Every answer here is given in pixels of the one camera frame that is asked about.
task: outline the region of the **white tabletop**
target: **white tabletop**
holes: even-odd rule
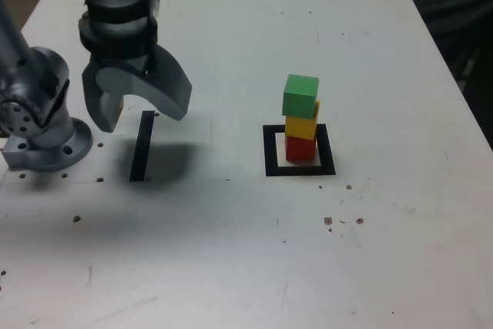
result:
[[[149,183],[128,174],[152,106],[126,97],[113,134],[86,111],[84,10],[41,0],[23,30],[95,145],[51,175],[2,161],[1,328],[493,327],[493,155],[411,0],[162,0],[193,92],[155,119]],[[265,177],[290,73],[320,78],[336,176]]]

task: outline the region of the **black square outline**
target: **black square outline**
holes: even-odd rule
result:
[[[335,175],[336,169],[330,150],[327,127],[317,125],[318,155],[321,166],[281,166],[277,164],[276,134],[284,133],[284,125],[263,125],[263,154],[265,157],[265,176],[322,176]]]

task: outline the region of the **stacked blocks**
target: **stacked blocks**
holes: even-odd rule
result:
[[[283,116],[286,116],[286,160],[308,161],[315,157],[318,79],[289,75],[284,89]]]

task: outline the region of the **black tape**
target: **black tape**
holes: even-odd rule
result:
[[[317,125],[317,138],[320,166],[281,166],[277,163],[276,133],[284,133],[284,125],[263,126],[263,151],[265,156],[265,176],[321,176],[335,175],[336,169],[330,150],[327,127]]]
[[[144,181],[146,179],[147,157],[153,134],[154,111],[142,112],[140,119],[139,135],[137,136],[136,148],[133,152],[132,169],[129,181]]]

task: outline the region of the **person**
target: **person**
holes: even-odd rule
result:
[[[493,0],[414,0],[455,80],[493,33]]]

